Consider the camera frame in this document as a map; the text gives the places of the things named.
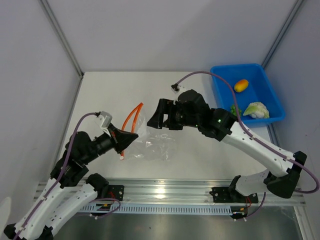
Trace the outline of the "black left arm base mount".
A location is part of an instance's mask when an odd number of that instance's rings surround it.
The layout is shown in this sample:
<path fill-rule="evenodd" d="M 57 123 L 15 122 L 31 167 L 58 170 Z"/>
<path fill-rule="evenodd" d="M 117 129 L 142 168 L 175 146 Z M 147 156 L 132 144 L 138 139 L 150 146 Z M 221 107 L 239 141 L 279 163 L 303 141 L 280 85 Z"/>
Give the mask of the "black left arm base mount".
<path fill-rule="evenodd" d="M 91 174 L 85 183 L 90 184 L 94 188 L 94 191 L 97 192 L 96 199 L 110 198 L 119 201 L 123 200 L 125 186 L 110 184 L 108 180 L 98 173 Z"/>

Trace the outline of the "green grape bunch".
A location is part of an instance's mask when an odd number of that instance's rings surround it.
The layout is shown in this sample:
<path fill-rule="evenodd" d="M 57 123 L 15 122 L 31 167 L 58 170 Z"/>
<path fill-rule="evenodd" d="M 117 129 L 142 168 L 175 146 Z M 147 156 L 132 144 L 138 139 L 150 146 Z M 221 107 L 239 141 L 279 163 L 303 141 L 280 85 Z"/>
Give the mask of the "green grape bunch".
<path fill-rule="evenodd" d="M 242 116 L 242 110 L 239 107 L 236 107 L 235 104 L 230 106 L 230 112 L 235 116 L 237 115 L 239 115 L 240 117 Z"/>

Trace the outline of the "orange yellow mango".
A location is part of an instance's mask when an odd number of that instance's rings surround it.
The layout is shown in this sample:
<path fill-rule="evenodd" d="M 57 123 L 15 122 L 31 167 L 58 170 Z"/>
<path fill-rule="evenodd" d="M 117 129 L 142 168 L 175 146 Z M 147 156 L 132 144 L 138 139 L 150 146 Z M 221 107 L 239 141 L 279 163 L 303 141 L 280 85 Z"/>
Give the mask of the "orange yellow mango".
<path fill-rule="evenodd" d="M 233 87 L 234 91 L 237 93 L 241 93 L 247 89 L 249 86 L 249 81 L 247 79 L 239 80 Z"/>

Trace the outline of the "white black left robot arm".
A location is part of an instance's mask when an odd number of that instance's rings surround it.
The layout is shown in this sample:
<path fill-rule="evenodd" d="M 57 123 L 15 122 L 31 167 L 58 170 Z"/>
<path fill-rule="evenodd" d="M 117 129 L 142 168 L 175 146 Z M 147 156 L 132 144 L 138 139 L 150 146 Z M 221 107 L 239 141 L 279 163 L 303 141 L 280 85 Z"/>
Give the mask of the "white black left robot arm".
<path fill-rule="evenodd" d="M 4 228 L 3 233 L 10 240 L 52 240 L 82 207 L 108 196 L 109 182 L 98 173 L 91 174 L 84 185 L 76 189 L 88 173 L 90 162 L 110 150 L 120 154 L 138 138 L 138 134 L 122 131 L 112 124 L 107 130 L 108 133 L 94 139 L 84 131 L 70 137 L 35 204 L 19 222 Z"/>

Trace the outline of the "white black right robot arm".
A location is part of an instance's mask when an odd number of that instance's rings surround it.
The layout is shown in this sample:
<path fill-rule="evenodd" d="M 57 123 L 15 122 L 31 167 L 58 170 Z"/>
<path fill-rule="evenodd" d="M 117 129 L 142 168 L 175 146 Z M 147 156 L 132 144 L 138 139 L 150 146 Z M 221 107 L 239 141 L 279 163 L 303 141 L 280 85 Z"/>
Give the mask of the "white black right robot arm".
<path fill-rule="evenodd" d="M 250 131 L 229 111 L 210 108 L 203 96 L 193 89 L 181 93 L 177 100 L 161 98 L 147 126 L 172 131 L 196 128 L 204 136 L 233 146 L 262 164 L 265 171 L 234 177 L 228 189 L 228 196 L 234 202 L 267 191 L 280 198 L 291 198 L 307 158 L 301 151 L 276 153 L 276 145 Z"/>

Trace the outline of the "clear zip bag orange zipper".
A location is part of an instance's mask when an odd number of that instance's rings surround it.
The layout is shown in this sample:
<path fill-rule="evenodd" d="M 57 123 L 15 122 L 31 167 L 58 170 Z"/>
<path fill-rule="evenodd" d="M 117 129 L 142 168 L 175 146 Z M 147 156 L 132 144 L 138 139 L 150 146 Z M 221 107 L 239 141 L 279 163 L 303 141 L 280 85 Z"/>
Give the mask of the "clear zip bag orange zipper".
<path fill-rule="evenodd" d="M 144 103 L 140 102 L 126 117 L 123 131 L 138 134 L 138 138 L 120 154 L 120 160 L 170 161 L 176 150 L 172 134 L 147 126 Z"/>

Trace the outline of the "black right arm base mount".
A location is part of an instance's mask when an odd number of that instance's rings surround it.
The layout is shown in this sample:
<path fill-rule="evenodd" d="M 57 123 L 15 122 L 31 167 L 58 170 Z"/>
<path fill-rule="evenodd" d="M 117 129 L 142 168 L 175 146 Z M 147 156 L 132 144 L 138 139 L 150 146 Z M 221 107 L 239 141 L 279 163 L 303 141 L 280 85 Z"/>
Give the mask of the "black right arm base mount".
<path fill-rule="evenodd" d="M 256 193 L 249 196 L 243 196 L 235 190 L 229 190 L 228 187 L 212 187 L 209 194 L 212 196 L 214 203 L 257 204 L 259 202 Z"/>

